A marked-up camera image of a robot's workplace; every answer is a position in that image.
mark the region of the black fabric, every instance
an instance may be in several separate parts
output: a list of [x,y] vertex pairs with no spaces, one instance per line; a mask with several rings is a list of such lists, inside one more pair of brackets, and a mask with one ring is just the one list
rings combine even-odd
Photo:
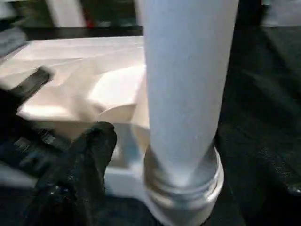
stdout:
[[260,29],[236,31],[216,140],[249,225],[299,223],[300,85]]

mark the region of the black surface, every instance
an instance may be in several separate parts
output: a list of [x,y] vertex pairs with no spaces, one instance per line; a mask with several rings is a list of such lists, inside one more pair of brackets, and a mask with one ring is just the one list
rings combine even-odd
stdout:
[[249,225],[299,225],[300,85],[260,29],[235,32],[217,147]]
[[263,29],[271,45],[285,59],[287,66],[301,75],[301,27],[266,27]]
[[110,28],[23,28],[27,40],[142,35],[141,27]]

